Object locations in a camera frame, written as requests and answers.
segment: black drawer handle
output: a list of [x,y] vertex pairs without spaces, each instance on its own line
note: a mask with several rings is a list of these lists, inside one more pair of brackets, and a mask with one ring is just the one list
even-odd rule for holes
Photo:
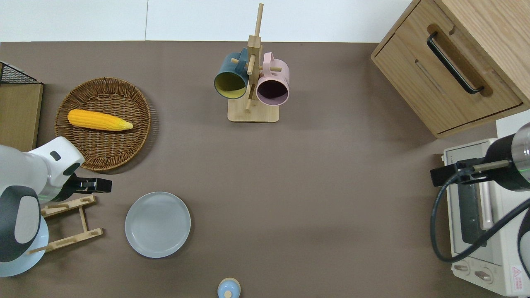
[[438,57],[438,60],[445,66],[445,68],[453,75],[453,77],[456,79],[456,81],[464,88],[464,90],[469,94],[475,94],[477,92],[480,92],[484,89],[484,86],[479,87],[478,89],[474,89],[471,87],[467,81],[464,79],[464,77],[458,72],[458,70],[453,66],[451,61],[445,57],[444,53],[440,51],[440,49],[436,46],[434,43],[433,38],[436,36],[438,32],[434,32],[429,36],[427,39],[427,45],[431,49],[431,51]]

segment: wooden base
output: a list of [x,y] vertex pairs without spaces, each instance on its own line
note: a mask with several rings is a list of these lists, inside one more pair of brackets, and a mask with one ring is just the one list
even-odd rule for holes
[[81,215],[81,224],[83,226],[83,233],[76,234],[70,237],[62,238],[54,242],[50,242],[47,246],[36,248],[33,250],[30,250],[27,252],[27,254],[35,253],[37,251],[45,250],[46,252],[55,250],[61,247],[68,246],[70,244],[74,244],[83,240],[87,240],[99,235],[103,235],[103,229],[97,228],[93,230],[88,230],[88,227],[86,225],[86,218],[85,218],[85,212],[83,210],[83,206],[92,204],[96,202],[96,199],[94,196],[87,196],[84,198],[80,198],[77,200],[71,200],[68,202],[64,202],[61,204],[55,204],[55,205],[48,205],[40,210],[40,214],[42,217],[48,217],[53,216],[59,213],[66,212],[68,210],[72,210],[75,208],[79,209],[79,213]]
[[245,95],[228,100],[228,119],[232,122],[277,122],[280,119],[280,107],[268,106],[257,99],[250,100],[248,105],[250,90],[248,86]]

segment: blue mug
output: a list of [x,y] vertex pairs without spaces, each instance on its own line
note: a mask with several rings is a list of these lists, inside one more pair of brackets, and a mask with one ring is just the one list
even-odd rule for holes
[[[239,60],[233,63],[232,58]],[[228,99],[238,99],[246,92],[246,85],[249,83],[249,75],[246,73],[245,65],[249,62],[249,52],[243,48],[241,52],[228,54],[219,73],[215,76],[215,90]]]

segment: wicker basket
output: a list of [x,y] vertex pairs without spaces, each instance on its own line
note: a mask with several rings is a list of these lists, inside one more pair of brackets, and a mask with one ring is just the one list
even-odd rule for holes
[[[121,132],[73,126],[68,112],[83,109],[120,117],[133,124]],[[151,127],[149,105],[141,91],[124,80],[101,77],[73,89],[55,118],[55,135],[67,138],[85,157],[81,167],[92,171],[117,168],[131,160],[144,146]]]

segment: brown table surface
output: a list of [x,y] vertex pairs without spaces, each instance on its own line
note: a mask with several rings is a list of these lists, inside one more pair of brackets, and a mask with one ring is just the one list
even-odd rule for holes
[[[370,60],[374,43],[265,43],[287,62],[291,96],[275,124],[232,123],[213,78],[241,42],[2,42],[0,59],[44,82],[38,145],[61,101],[101,76],[136,85],[153,107],[148,144],[86,208],[104,236],[46,253],[0,278],[1,297],[496,297],[456,278],[429,242],[443,149],[496,137],[494,123],[435,139]],[[124,223],[152,191],[180,197],[192,231],[177,253],[135,252]],[[448,247],[447,209],[440,242]],[[78,213],[47,221],[80,232]]]

